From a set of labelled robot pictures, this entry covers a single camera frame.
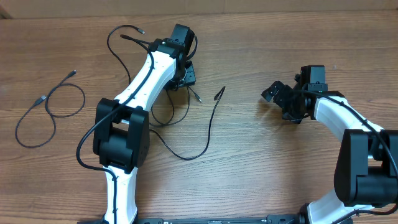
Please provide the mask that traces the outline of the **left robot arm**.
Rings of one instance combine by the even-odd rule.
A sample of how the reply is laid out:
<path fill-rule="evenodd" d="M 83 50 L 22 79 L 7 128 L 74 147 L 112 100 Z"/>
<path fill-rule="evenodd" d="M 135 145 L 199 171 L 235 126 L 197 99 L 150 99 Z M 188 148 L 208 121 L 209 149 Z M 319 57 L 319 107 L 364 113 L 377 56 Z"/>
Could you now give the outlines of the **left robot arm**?
<path fill-rule="evenodd" d="M 149 111 L 162 90 L 195 84 L 191 58 L 197 37 L 189 27 L 176 24 L 169 38 L 144 44 L 145 64 L 127 88 L 96 107 L 92 130 L 93 152 L 106 175 L 108 205 L 101 223 L 134 223 L 138 168 L 150 143 Z"/>

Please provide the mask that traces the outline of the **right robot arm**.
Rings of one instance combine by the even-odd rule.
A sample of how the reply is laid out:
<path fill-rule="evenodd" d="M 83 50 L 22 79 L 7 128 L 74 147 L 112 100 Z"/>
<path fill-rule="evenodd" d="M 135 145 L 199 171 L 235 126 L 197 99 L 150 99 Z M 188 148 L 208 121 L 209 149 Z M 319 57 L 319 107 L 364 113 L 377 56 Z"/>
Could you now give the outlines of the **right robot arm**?
<path fill-rule="evenodd" d="M 323 65 L 307 65 L 294 87 L 275 81 L 262 92 L 282 119 L 324 124 L 340 141 L 333 190 L 302 206 L 296 215 L 268 215 L 266 223 L 352 223 L 354 216 L 397 211 L 397 131 L 359 114 L 338 91 L 330 91 Z"/>

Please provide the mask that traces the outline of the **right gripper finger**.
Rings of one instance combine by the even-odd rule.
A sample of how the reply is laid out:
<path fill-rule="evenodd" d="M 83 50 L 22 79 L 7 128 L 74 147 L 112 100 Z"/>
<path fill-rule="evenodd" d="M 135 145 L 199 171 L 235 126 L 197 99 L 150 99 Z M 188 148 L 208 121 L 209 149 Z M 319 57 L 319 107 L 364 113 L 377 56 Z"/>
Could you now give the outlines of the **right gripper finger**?
<path fill-rule="evenodd" d="M 290 121 L 294 124 L 300 124 L 303 120 L 303 115 L 301 115 L 300 113 L 285 112 L 282 114 L 282 119 Z"/>
<path fill-rule="evenodd" d="M 269 88 L 265 89 L 261 96 L 267 101 L 270 102 L 271 99 L 276 96 L 276 94 L 283 89 L 284 84 L 280 81 L 275 81 Z"/>

